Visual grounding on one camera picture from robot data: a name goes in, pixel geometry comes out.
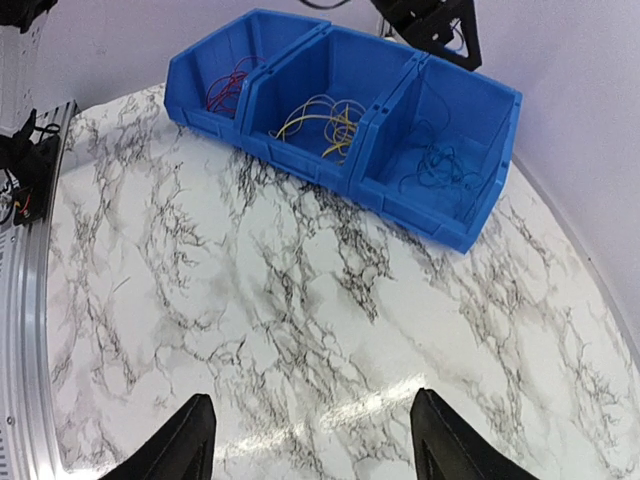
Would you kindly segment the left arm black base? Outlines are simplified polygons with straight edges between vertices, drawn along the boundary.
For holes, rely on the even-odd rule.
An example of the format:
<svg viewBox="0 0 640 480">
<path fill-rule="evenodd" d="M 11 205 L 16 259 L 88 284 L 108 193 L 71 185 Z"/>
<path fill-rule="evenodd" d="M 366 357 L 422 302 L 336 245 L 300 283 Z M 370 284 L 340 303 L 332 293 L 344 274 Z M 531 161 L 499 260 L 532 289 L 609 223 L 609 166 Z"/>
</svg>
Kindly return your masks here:
<svg viewBox="0 0 640 480">
<path fill-rule="evenodd" d="M 50 204 L 54 170 L 61 147 L 61 126 L 36 125 L 32 109 L 24 126 L 13 136 L 1 136 L 1 172 L 9 187 L 8 212 L 1 224 L 28 225 L 43 219 Z"/>
</svg>

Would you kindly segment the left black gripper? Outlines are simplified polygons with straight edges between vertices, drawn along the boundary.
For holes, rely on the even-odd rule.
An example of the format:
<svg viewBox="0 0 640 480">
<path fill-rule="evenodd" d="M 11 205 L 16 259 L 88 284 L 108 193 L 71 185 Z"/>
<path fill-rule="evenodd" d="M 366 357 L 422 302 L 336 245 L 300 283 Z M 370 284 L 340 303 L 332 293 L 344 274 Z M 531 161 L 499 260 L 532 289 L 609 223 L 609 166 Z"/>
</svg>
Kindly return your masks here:
<svg viewBox="0 0 640 480">
<path fill-rule="evenodd" d="M 466 70 L 482 65 L 473 0 L 373 0 L 372 4 L 410 46 L 428 53 L 441 50 L 440 58 Z M 447 48 L 456 38 L 459 49 L 466 47 L 466 57 Z"/>
</svg>

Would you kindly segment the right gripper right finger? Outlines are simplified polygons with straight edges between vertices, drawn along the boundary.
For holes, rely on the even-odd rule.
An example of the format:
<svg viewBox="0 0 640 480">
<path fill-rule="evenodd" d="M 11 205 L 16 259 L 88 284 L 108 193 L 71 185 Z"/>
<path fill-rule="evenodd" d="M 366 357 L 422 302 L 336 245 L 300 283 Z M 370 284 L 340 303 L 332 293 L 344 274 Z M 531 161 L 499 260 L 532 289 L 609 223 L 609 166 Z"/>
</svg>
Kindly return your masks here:
<svg viewBox="0 0 640 480">
<path fill-rule="evenodd" d="M 492 447 L 432 389 L 418 390 L 410 421 L 419 479 L 536 479 Z"/>
</svg>

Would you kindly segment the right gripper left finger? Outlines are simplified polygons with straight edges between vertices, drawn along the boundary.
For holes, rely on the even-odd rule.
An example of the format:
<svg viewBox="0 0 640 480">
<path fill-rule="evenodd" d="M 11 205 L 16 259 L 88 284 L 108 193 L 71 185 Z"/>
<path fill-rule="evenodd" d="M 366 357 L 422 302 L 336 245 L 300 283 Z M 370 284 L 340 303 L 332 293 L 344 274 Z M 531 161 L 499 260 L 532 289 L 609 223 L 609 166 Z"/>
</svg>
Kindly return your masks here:
<svg viewBox="0 0 640 480">
<path fill-rule="evenodd" d="M 216 415 L 208 394 L 194 394 L 133 455 L 102 479 L 211 479 Z"/>
</svg>

